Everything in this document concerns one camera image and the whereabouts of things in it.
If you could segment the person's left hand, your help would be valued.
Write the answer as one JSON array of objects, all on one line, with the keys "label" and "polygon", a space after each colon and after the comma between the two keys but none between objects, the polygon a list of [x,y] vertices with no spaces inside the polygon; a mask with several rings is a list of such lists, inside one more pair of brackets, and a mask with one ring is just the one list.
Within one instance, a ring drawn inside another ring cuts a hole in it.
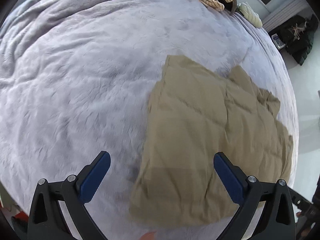
[{"label": "person's left hand", "polygon": [[139,240],[155,240],[155,231],[145,233]]}]

